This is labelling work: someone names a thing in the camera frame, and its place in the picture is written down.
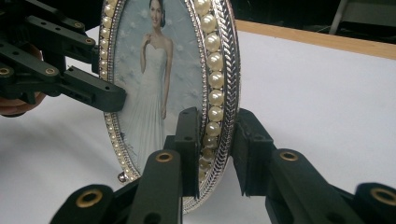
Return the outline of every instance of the picture frame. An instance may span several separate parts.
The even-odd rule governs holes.
[[[100,78],[127,92],[105,113],[121,182],[139,178],[150,153],[174,135],[183,109],[201,114],[199,206],[220,180],[239,108],[240,56],[228,0],[106,0],[99,34]]]

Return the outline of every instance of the wedding gown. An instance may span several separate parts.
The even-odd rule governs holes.
[[[166,66],[165,49],[146,46],[146,70],[132,103],[129,127],[125,132],[129,143],[128,153],[142,174],[149,155],[163,148],[164,129],[162,119],[163,74]]]

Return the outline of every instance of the white table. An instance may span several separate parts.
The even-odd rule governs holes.
[[[396,188],[396,61],[245,32],[239,40],[241,107],[277,147],[302,152],[349,192],[362,182]],[[47,97],[0,124],[0,223],[48,223],[76,189],[121,187],[100,111]],[[241,196],[230,162],[212,196],[184,223],[270,221],[263,197]]]

